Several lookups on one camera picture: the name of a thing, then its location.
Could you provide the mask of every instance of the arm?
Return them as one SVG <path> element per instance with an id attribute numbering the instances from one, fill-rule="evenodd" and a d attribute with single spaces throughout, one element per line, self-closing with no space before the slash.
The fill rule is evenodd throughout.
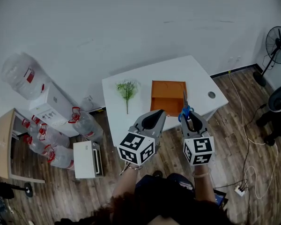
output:
<path id="1" fill-rule="evenodd" d="M 130 164 L 130 166 L 138 168 L 138 166 L 134 164 Z M 114 189 L 112 196 L 118 197 L 124 193 L 134 194 L 138 172 L 138 170 L 127 168 L 122 174 L 120 180 L 117 182 L 117 186 Z"/>
<path id="2" fill-rule="evenodd" d="M 208 172 L 209 169 L 207 165 L 195 166 L 195 175 L 201 175 Z M 214 190 L 209 174 L 201 178 L 195 178 L 195 185 L 195 194 L 197 200 L 215 202 Z"/>

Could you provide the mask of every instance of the person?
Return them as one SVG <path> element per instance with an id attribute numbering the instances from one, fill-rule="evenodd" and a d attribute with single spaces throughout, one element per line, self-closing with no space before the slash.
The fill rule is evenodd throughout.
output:
<path id="1" fill-rule="evenodd" d="M 173 173 L 144 176 L 137 184 L 141 167 L 130 164 L 120 177 L 110 203 L 92 216 L 72 222 L 67 218 L 55 225 L 193 225 L 233 224 L 215 204 L 209 168 L 195 166 L 195 190 L 191 182 Z"/>

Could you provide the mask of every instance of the blue scissors handle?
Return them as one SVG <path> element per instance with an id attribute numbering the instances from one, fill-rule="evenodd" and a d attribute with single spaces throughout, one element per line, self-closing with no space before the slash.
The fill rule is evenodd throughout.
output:
<path id="1" fill-rule="evenodd" d="M 187 120 L 189 120 L 190 119 L 189 118 L 189 112 L 190 111 L 194 112 L 195 110 L 192 107 L 190 107 L 189 105 L 187 106 L 187 108 L 182 108 L 182 112 L 178 116 L 178 121 L 181 122 L 182 114 L 184 114 L 185 117 L 187 118 Z"/>

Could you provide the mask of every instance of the plant sprig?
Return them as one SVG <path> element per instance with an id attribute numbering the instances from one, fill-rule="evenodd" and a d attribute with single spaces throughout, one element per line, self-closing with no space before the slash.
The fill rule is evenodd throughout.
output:
<path id="1" fill-rule="evenodd" d="M 117 83 L 117 90 L 120 92 L 122 98 L 126 101 L 126 111 L 128 114 L 128 101 L 137 93 L 137 84 L 129 80 Z"/>

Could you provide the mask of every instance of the orange box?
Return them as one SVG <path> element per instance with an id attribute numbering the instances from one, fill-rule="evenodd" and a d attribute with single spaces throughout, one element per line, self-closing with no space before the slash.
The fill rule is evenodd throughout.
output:
<path id="1" fill-rule="evenodd" d="M 183 90 L 187 96 L 185 82 L 152 81 L 150 110 L 163 109 L 167 115 L 178 117 L 184 106 Z"/>

